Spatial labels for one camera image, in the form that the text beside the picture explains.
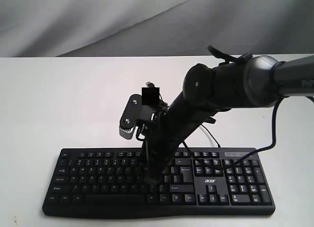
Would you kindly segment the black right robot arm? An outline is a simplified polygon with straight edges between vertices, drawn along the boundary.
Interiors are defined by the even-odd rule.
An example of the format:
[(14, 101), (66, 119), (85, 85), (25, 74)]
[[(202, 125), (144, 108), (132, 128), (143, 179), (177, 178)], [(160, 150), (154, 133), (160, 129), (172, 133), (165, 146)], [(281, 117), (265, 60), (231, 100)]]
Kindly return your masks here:
[(142, 146), (148, 184), (160, 181), (179, 145), (211, 116), (238, 108), (269, 108), (287, 97), (314, 94), (312, 56), (278, 61), (250, 53), (233, 57), (212, 46), (208, 50), (221, 60), (219, 65), (198, 63), (190, 68), (170, 106), (160, 105), (157, 87), (142, 89), (143, 105), (157, 106)]

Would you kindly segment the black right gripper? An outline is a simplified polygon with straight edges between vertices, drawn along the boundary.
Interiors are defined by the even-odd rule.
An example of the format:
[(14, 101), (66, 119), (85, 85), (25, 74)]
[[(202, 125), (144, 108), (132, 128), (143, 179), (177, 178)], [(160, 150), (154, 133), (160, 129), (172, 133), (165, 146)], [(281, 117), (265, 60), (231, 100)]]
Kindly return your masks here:
[(155, 124), (148, 128), (142, 147), (146, 183), (160, 182), (179, 144), (196, 130), (195, 113), (195, 109), (188, 107), (160, 109), (155, 113)]

